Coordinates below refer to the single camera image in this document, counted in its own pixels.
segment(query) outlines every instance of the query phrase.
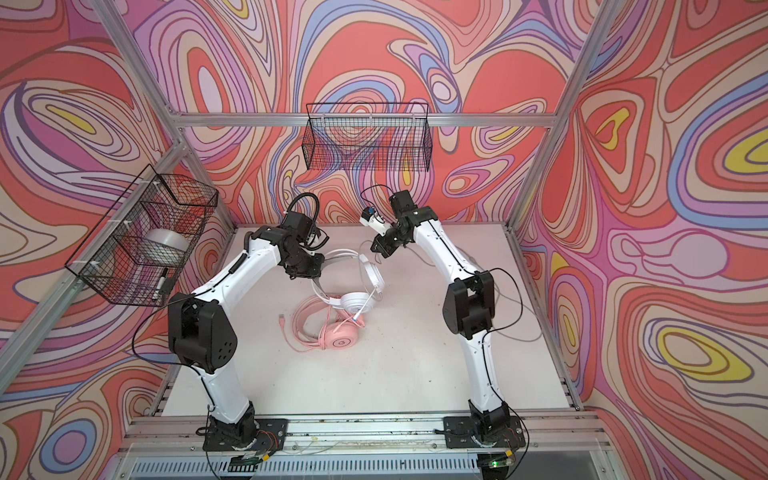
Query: colorful wall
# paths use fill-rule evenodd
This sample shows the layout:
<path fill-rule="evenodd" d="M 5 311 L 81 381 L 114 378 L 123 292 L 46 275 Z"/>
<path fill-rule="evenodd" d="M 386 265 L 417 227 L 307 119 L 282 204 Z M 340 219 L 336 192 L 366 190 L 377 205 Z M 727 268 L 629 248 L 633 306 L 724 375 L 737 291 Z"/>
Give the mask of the colorful wall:
<path fill-rule="evenodd" d="M 768 477 L 768 4 L 630 0 L 516 225 L 629 478 Z"/>
<path fill-rule="evenodd" d="M 1 348 L 169 140 L 88 2 L 4 2 L 0 45 Z M 178 288 L 212 274 L 224 230 L 209 222 Z M 145 313 L 75 300 L 0 396 L 0 479 L 99 476 L 164 375 L 130 354 Z M 158 318 L 142 332 L 144 355 L 168 355 L 165 331 Z"/>
<path fill-rule="evenodd" d="M 466 2 L 127 2 L 123 16 L 168 104 L 182 112 L 304 112 L 314 101 L 426 101 L 433 112 L 552 112 L 597 6 Z M 538 128 L 433 131 L 428 174 L 306 172 L 301 128 L 190 128 L 238 223 L 274 222 L 299 192 L 324 223 L 356 222 L 387 182 L 441 218 L 503 221 Z M 386 208 L 384 196 L 376 202 Z"/>

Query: headset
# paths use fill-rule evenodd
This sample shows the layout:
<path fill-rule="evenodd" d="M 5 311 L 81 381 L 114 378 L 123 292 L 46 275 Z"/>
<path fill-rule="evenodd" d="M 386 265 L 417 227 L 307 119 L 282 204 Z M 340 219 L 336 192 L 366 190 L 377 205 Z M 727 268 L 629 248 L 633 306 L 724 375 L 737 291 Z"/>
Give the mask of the headset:
<path fill-rule="evenodd" d="M 370 312 L 382 299 L 384 294 L 384 279 L 379 269 L 371 264 L 368 258 L 355 250 L 340 248 L 331 250 L 325 256 L 321 271 L 329 265 L 344 260 L 357 259 L 360 268 L 360 279 L 365 292 L 351 292 L 342 296 L 329 295 L 320 285 L 319 278 L 313 279 L 312 290 L 315 297 L 310 297 L 296 308 L 291 317 L 291 330 L 293 337 L 307 350 L 298 350 L 288 342 L 285 334 L 285 317 L 280 316 L 280 329 L 288 346 L 296 352 L 306 353 L 313 349 L 341 350 L 354 345 L 358 339 L 358 329 L 366 324 L 361 315 Z M 304 332 L 303 327 L 307 318 L 321 311 L 326 306 L 328 316 L 320 329 L 318 336 Z M 336 311 L 336 318 L 331 322 L 331 310 Z"/>

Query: white headset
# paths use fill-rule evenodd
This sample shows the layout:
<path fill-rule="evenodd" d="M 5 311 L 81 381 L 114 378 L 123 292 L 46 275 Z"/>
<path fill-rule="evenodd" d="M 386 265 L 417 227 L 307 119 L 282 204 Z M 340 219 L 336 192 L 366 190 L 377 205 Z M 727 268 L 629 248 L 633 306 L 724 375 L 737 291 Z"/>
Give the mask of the white headset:
<path fill-rule="evenodd" d="M 361 313 L 370 312 L 373 307 L 382 299 L 384 294 L 384 279 L 376 265 L 370 263 L 368 258 L 362 253 L 348 248 L 339 248 L 331 250 L 326 254 L 321 271 L 324 271 L 329 265 L 338 263 L 347 259 L 357 259 L 360 266 L 360 279 L 365 287 L 365 292 L 351 292 L 342 295 L 341 298 L 329 296 L 320 285 L 320 278 L 315 278 L 312 283 L 312 290 L 323 302 L 329 304 L 337 310 L 345 310 L 354 314 L 354 320 Z"/>

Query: black wire basket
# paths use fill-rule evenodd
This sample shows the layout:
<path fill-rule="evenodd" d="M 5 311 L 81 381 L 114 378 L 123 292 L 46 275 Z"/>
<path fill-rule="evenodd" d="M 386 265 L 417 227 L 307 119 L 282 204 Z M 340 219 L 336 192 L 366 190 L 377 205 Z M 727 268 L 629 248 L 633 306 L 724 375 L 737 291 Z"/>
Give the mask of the black wire basket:
<path fill-rule="evenodd" d="M 134 182 L 141 178 L 139 174 Z M 136 204 L 96 253 L 73 261 L 94 228 L 65 266 L 109 303 L 162 306 L 200 240 L 218 197 L 216 188 L 185 175 L 154 172 Z"/>
<path fill-rule="evenodd" d="M 312 103 L 306 111 L 307 170 L 429 171 L 426 103 Z"/>

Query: white tabletop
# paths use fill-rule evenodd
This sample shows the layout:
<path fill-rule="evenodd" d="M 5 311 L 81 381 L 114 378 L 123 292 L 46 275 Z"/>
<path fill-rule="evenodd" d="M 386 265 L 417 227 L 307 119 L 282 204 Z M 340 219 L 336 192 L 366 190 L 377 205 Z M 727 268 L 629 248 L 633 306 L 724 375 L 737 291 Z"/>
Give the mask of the white tabletop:
<path fill-rule="evenodd" d="M 485 269 L 500 266 L 515 276 L 523 303 L 531 306 L 501 225 L 444 225 L 453 243 Z M 240 228 L 227 255 L 239 254 L 247 230 Z M 331 240 L 321 251 L 362 250 L 375 233 L 367 227 L 324 227 Z M 277 319 L 287 319 L 296 306 L 313 295 L 307 279 L 290 280 L 282 267 L 273 268 L 235 309 L 230 319 L 238 346 L 233 361 L 240 383 L 257 414 L 320 414 L 376 412 L 444 412 L 468 409 L 469 383 L 458 338 L 442 318 L 446 285 L 415 244 L 382 260 L 386 282 L 383 300 L 365 315 L 366 328 L 356 345 L 334 351 L 295 353 L 283 340 Z M 516 298 L 510 279 L 494 272 L 502 293 Z M 323 272 L 329 292 L 363 290 L 357 262 L 329 266 Z M 494 326 L 517 318 L 520 305 L 501 298 Z M 313 325 L 322 319 L 313 317 Z M 515 409 L 567 408 L 568 401 L 538 321 L 524 310 L 521 321 L 492 333 L 493 361 L 502 395 Z M 207 397 L 200 380 L 182 368 L 163 415 L 205 415 Z"/>

